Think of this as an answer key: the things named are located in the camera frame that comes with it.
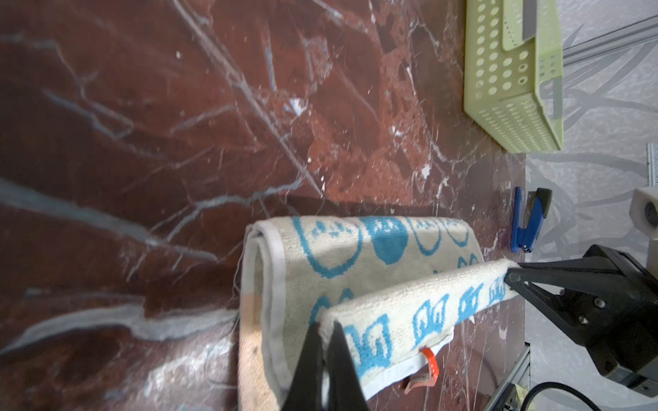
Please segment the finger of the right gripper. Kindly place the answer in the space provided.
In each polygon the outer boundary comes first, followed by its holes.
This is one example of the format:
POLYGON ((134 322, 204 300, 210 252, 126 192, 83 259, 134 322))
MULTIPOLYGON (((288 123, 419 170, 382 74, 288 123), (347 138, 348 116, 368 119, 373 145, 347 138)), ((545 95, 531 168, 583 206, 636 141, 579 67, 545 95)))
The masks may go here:
POLYGON ((510 286, 523 282, 549 285, 573 285, 576 280, 594 283, 598 276, 616 275, 617 266, 604 257, 588 257, 544 263, 521 263, 505 274, 510 286))
POLYGON ((574 344, 581 347, 588 345, 586 326, 572 316, 560 296, 553 295, 531 282, 506 281, 505 284, 556 325, 574 344))

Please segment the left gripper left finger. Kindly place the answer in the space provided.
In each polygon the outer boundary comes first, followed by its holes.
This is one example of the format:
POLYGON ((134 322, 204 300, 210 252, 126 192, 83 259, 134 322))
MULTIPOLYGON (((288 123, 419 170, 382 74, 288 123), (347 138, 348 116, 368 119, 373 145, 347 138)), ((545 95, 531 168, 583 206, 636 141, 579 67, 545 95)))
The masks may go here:
POLYGON ((303 349, 282 411, 322 410, 323 346, 320 325, 308 327, 303 349))

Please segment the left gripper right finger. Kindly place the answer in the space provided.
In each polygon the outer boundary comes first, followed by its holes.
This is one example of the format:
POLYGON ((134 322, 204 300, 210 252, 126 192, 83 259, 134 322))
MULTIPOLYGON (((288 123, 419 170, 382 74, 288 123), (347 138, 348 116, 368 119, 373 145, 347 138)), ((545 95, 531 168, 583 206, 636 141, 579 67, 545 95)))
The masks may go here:
POLYGON ((369 411, 367 401, 356 374, 344 329, 334 323, 332 337, 327 349, 327 371, 329 375, 330 411, 369 411))

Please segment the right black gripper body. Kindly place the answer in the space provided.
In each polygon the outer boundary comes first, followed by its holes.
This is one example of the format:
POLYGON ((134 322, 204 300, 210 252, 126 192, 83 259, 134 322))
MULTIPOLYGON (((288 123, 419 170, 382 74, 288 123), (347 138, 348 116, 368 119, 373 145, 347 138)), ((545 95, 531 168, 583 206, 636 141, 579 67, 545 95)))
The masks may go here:
POLYGON ((628 253, 594 245, 580 260, 584 292, 561 298, 599 375, 657 396, 657 281, 628 253))

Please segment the teal rabbit pattern towel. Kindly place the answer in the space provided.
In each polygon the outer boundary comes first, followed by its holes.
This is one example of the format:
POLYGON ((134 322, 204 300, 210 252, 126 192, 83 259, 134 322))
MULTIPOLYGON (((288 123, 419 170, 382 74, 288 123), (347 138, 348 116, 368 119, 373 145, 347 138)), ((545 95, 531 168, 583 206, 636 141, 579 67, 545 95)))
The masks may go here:
POLYGON ((276 217, 245 232, 238 404, 275 410, 293 390, 312 326, 346 338, 356 391, 413 375, 454 327, 514 298, 508 259, 486 261, 471 226, 445 217, 276 217))

